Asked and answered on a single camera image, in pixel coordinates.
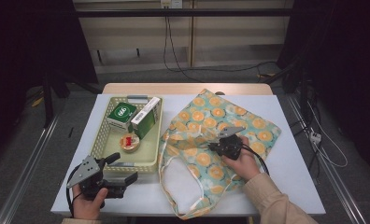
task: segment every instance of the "green box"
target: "green box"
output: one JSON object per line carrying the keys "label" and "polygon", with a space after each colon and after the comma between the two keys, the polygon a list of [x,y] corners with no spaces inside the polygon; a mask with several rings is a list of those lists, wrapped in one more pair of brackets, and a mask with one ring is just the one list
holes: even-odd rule
{"label": "green box", "polygon": [[161,99],[158,97],[153,97],[132,119],[132,125],[135,130],[135,134],[138,135],[139,139],[144,138],[153,125],[158,122],[160,118],[160,110]]}
{"label": "green box", "polygon": [[136,114],[136,106],[119,103],[107,117],[109,126],[121,133],[131,133],[133,126],[131,120]]}

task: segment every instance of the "beige sleeve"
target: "beige sleeve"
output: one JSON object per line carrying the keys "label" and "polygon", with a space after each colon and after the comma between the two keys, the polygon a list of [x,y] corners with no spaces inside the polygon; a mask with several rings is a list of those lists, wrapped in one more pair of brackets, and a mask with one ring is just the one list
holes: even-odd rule
{"label": "beige sleeve", "polygon": [[261,214],[261,223],[317,223],[300,207],[281,193],[269,175],[253,177],[243,187],[251,202]]}
{"label": "beige sleeve", "polygon": [[62,224],[102,224],[100,220],[83,220],[76,218],[65,218]]}

